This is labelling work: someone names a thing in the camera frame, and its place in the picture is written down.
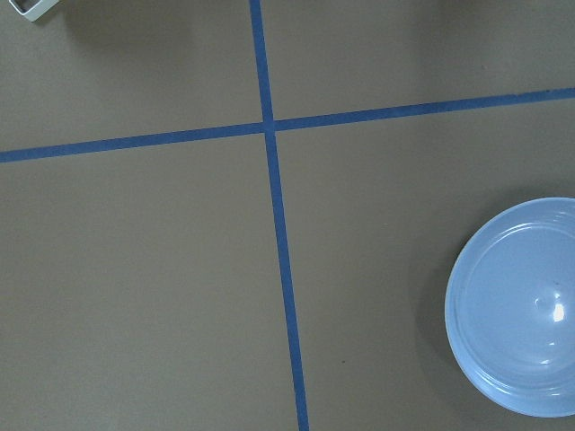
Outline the blue round plate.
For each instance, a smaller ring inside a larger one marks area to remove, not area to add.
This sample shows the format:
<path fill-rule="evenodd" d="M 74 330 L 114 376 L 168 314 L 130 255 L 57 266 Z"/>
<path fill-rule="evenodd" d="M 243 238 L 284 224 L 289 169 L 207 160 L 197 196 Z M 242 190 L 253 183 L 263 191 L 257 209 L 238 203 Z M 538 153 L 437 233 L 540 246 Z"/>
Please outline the blue round plate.
<path fill-rule="evenodd" d="M 451 270 L 445 325 L 482 395 L 531 417 L 573 415 L 573 198 L 529 200 L 485 223 Z"/>

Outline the white square basket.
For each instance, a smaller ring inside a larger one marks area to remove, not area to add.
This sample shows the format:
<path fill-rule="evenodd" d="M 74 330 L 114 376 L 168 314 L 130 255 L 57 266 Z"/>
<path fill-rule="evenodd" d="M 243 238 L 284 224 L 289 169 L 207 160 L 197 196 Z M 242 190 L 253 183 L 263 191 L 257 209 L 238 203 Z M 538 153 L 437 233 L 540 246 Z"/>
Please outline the white square basket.
<path fill-rule="evenodd" d="M 58 0 L 9 0 L 13 9 L 29 22 L 36 22 L 58 3 Z"/>

